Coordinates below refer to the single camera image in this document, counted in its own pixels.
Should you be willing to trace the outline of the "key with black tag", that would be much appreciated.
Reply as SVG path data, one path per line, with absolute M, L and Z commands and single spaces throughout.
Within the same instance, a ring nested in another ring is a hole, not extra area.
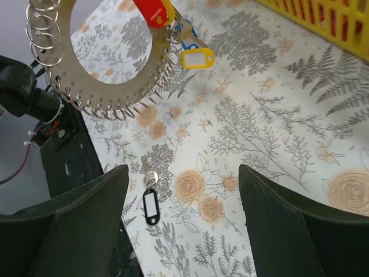
M 144 202 L 145 220 L 148 225 L 154 226 L 158 224 L 160 220 L 157 192 L 154 188 L 159 180 L 159 176 L 157 172 L 153 171 L 149 166 L 147 157 L 142 156 L 141 162 L 144 169 L 143 183 L 145 191 L 142 195 L 142 199 Z

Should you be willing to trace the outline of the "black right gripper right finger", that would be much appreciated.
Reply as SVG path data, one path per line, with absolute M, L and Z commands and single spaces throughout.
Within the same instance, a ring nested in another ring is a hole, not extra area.
M 239 190 L 257 276 L 368 276 L 368 217 L 307 198 L 245 164 Z

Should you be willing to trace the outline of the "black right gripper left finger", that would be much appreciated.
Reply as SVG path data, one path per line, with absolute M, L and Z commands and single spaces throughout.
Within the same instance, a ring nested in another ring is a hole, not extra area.
M 1 276 L 109 276 L 129 170 L 1 215 Z

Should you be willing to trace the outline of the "key with blue tag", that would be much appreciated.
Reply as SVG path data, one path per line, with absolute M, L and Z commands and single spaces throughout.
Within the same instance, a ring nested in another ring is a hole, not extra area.
M 172 38 L 174 41 L 178 42 L 184 50 L 208 48 L 208 45 L 197 36 L 192 23 L 185 18 L 175 22 L 172 29 Z

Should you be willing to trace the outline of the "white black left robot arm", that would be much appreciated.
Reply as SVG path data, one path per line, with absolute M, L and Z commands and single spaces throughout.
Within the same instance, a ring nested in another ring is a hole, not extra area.
M 67 103 L 60 96 L 38 88 L 36 73 L 30 66 L 4 56 L 1 56 L 1 106 L 16 117 L 28 115 L 45 124 L 36 141 L 50 140 L 56 151 L 78 131 Z

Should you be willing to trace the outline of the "large silver keyring with chain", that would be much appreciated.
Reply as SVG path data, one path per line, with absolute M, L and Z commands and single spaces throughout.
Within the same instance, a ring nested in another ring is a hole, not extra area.
M 109 84 L 92 76 L 76 52 L 70 21 L 75 1 L 29 1 L 25 29 L 33 58 L 42 65 L 60 96 L 79 111 L 108 120 L 134 118 L 157 104 L 173 70 L 165 26 L 149 27 L 152 46 L 146 64 L 130 80 Z

